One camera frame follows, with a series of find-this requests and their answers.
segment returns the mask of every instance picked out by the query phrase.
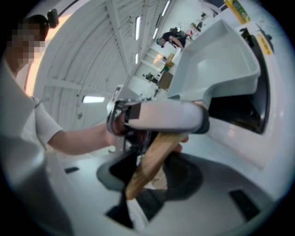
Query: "ceiling light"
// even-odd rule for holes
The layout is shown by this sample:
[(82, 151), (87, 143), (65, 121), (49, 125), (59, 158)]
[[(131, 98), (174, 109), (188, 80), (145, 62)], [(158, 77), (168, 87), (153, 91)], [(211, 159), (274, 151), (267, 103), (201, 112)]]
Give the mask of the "ceiling light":
[(169, 4), (170, 4), (170, 0), (166, 3), (166, 6), (165, 6), (164, 11), (163, 11), (163, 13), (162, 13), (162, 16), (165, 15), (165, 13), (166, 13), (166, 11), (167, 11), (167, 8), (168, 8)]
[(82, 103), (103, 102), (104, 100), (104, 97), (84, 96), (82, 99)]
[(140, 28), (140, 17), (137, 17), (136, 24), (135, 24), (135, 40), (139, 39), (139, 28)]
[(159, 28), (156, 28), (155, 33), (153, 34), (153, 39), (155, 39)]
[(138, 63), (138, 53), (135, 55), (135, 65)]

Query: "wooden handle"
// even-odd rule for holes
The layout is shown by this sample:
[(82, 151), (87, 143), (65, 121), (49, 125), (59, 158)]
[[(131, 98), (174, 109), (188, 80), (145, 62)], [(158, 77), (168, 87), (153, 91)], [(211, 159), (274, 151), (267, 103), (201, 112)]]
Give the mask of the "wooden handle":
[(163, 166), (160, 167), (158, 173), (154, 176), (154, 178), (150, 182), (155, 189), (158, 190), (167, 190), (168, 183), (167, 177), (163, 170)]
[(168, 133), (157, 135), (126, 187), (127, 200), (134, 199), (140, 193), (142, 188), (157, 174), (168, 155), (187, 136), (188, 134)]

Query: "ceiling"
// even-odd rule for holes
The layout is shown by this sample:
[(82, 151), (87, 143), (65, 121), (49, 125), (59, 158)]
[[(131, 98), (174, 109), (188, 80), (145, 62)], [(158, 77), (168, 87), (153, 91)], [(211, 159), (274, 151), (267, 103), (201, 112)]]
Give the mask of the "ceiling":
[[(127, 84), (137, 68), (135, 54), (142, 58), (153, 42), (166, 2), (90, 0), (57, 31), (42, 57), (34, 96), (48, 96), (45, 109), (65, 130), (87, 128), (105, 120), (106, 105), (115, 88)], [(138, 16), (141, 27), (136, 41)], [(105, 101), (83, 104), (86, 94), (104, 96)]]

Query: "black slot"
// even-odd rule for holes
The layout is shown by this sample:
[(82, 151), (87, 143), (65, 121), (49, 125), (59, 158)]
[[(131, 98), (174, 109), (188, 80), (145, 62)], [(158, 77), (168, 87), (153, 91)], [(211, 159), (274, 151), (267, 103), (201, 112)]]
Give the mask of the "black slot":
[(130, 106), (130, 114), (129, 114), (129, 119), (139, 119), (139, 114), (140, 114), (140, 109), (141, 109), (142, 104), (137, 103), (135, 105)]
[(260, 210), (242, 190), (231, 191), (229, 195), (247, 221), (259, 214)]
[(254, 94), (213, 98), (209, 115), (256, 133), (263, 133), (269, 115), (269, 78), (263, 53), (256, 38), (246, 36), (245, 40), (254, 52), (261, 70)]
[(66, 168), (65, 172), (67, 174), (70, 174), (70, 173), (73, 173), (73, 172), (78, 171), (78, 170), (79, 170), (79, 168), (77, 168), (77, 167), (70, 167), (70, 168)]

